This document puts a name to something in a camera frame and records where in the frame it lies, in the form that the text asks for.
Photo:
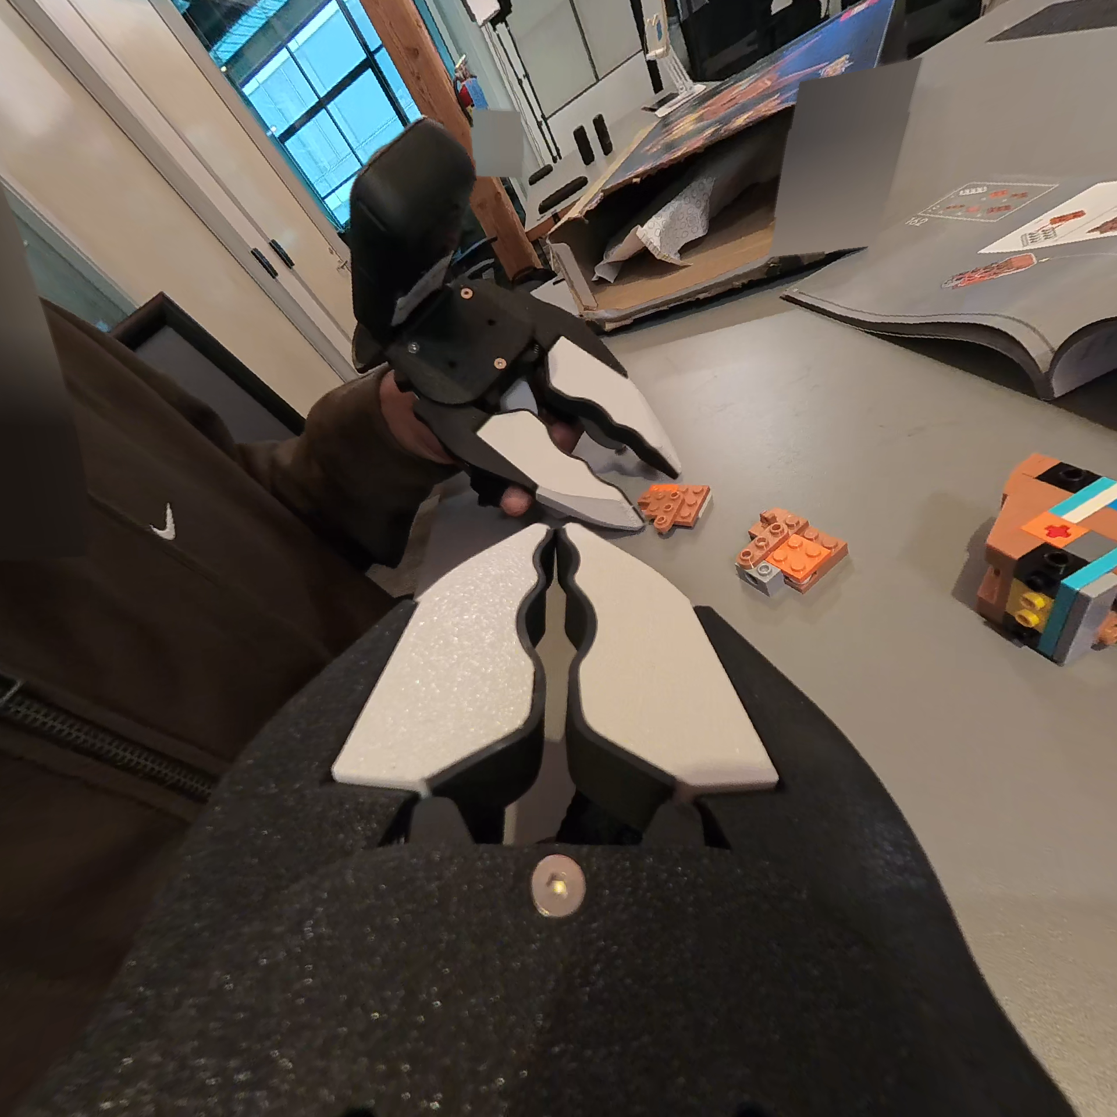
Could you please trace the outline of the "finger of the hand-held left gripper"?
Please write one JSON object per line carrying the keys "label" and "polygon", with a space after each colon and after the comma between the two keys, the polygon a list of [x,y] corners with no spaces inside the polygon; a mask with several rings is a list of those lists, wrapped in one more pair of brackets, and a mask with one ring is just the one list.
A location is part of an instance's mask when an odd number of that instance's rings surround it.
{"label": "finger of the hand-held left gripper", "polygon": [[478,437],[506,465],[534,486],[538,500],[571,519],[620,532],[637,532],[644,516],[622,488],[599,477],[580,456],[560,449],[543,420],[533,411],[506,411],[489,416]]}
{"label": "finger of the hand-held left gripper", "polygon": [[642,390],[622,369],[562,336],[552,343],[543,371],[545,406],[594,425],[660,472],[677,477],[681,458]]}

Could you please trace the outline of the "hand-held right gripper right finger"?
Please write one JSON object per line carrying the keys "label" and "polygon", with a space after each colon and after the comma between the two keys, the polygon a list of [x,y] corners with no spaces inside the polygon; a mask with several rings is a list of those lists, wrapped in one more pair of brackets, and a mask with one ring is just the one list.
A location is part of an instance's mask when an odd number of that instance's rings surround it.
{"label": "hand-held right gripper right finger", "polygon": [[602,807],[773,788],[779,774],[690,598],[583,525],[559,530],[569,774]]}

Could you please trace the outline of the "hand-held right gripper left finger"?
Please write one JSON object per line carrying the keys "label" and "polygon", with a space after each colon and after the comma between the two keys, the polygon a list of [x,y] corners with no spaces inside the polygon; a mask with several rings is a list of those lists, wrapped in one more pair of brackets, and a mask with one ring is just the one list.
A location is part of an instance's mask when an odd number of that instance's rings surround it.
{"label": "hand-held right gripper left finger", "polygon": [[478,551],[414,601],[332,774],[339,783],[438,793],[541,725],[526,608],[547,589],[543,523]]}

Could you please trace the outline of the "orange brick plate assembly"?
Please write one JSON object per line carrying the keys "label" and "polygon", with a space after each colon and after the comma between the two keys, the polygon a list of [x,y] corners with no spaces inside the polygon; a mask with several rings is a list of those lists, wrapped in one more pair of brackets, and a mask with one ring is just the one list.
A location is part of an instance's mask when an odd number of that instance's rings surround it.
{"label": "orange brick plate assembly", "polygon": [[646,521],[663,537],[677,526],[695,526],[711,495],[709,484],[655,483],[637,497],[636,504]]}

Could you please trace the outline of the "multicoloured brick model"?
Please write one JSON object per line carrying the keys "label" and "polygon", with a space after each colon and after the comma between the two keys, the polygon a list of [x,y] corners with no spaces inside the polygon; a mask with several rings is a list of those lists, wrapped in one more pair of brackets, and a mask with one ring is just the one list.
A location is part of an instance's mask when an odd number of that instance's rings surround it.
{"label": "multicoloured brick model", "polygon": [[1115,479],[1032,453],[1009,474],[985,542],[976,610],[1068,664],[1115,645]]}

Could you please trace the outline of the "person's left forearm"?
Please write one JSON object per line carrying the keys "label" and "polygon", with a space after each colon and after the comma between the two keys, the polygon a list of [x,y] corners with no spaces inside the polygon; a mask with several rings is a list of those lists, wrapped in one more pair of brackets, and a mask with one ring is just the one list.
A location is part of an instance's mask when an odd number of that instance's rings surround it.
{"label": "person's left forearm", "polygon": [[379,387],[389,366],[323,395],[299,437],[239,442],[243,467],[355,565],[396,566],[435,486],[459,467],[403,449]]}

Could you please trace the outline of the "white desk stand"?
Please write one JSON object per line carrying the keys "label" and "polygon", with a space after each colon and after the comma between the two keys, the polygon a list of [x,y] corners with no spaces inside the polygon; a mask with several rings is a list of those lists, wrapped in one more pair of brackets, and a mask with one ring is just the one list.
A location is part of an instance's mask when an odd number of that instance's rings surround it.
{"label": "white desk stand", "polygon": [[667,3],[641,1],[641,17],[644,22],[646,59],[658,64],[665,86],[672,86],[676,90],[663,104],[663,109],[707,90],[709,83],[691,78],[672,45]]}

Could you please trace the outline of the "person's left hand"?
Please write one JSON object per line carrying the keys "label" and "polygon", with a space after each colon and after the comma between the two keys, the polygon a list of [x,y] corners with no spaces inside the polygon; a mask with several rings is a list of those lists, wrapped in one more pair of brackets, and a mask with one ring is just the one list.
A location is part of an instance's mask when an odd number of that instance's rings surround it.
{"label": "person's left hand", "polygon": [[[400,387],[395,369],[388,367],[384,371],[379,392],[382,418],[403,449],[440,465],[454,463],[464,469],[464,462],[451,453],[426,422],[416,415],[414,404],[417,397],[412,390]],[[534,502],[536,498],[529,490],[510,484],[503,491],[498,505],[505,514],[519,518],[527,514]]]}

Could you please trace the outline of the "cardboard box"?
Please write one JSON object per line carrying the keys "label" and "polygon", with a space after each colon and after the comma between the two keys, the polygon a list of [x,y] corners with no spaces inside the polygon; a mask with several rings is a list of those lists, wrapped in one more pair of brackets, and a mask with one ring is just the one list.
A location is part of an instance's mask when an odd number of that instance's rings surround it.
{"label": "cardboard box", "polygon": [[[903,1],[857,1],[655,114],[548,235],[580,315],[616,329],[873,242],[920,66],[904,18]],[[705,170],[711,223],[683,266],[642,251],[594,278],[615,231]]]}

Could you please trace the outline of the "white patterned paper bag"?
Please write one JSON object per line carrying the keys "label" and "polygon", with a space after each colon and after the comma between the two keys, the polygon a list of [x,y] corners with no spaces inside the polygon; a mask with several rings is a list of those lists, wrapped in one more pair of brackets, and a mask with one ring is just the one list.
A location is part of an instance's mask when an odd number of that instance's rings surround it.
{"label": "white patterned paper bag", "polygon": [[669,191],[667,200],[651,202],[644,216],[630,219],[608,240],[594,266],[594,278],[615,282],[623,263],[642,251],[658,261],[683,266],[683,247],[709,230],[716,182],[718,172],[698,172],[684,186]]}

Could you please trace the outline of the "orange and grey brick assembly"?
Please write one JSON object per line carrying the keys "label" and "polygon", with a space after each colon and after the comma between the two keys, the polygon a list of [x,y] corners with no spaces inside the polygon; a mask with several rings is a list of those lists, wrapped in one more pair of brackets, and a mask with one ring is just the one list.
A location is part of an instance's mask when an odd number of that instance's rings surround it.
{"label": "orange and grey brick assembly", "polygon": [[738,577],[766,596],[807,593],[848,554],[848,542],[786,507],[768,507],[749,526],[735,558]]}

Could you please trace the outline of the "dark framed board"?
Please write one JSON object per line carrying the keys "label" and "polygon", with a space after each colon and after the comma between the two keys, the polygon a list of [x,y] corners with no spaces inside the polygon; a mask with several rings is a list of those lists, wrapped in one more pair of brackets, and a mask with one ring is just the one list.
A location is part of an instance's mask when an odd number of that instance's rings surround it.
{"label": "dark framed board", "polygon": [[108,334],[211,406],[238,441],[302,434],[304,416],[166,292],[152,296]]}

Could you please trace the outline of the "window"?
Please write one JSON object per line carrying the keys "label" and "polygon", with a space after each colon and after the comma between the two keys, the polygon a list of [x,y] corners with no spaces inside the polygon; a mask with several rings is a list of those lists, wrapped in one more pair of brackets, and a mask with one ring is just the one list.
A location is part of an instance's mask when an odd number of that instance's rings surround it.
{"label": "window", "polygon": [[332,223],[367,160],[419,118],[360,1],[176,1]]}

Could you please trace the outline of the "white double door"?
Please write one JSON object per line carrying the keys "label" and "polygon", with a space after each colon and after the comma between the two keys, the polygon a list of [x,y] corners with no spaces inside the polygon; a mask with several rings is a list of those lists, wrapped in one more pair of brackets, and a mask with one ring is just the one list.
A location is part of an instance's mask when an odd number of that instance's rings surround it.
{"label": "white double door", "polygon": [[355,378],[348,249],[173,4],[12,6],[316,353]]}

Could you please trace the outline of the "person's brown jacket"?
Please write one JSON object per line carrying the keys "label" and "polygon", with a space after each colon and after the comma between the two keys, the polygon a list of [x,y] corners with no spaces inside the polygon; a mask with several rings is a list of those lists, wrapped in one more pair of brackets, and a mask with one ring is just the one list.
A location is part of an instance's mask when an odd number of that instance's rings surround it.
{"label": "person's brown jacket", "polygon": [[2,565],[2,1113],[74,1045],[259,729],[393,600],[203,401],[44,301],[87,549]]}

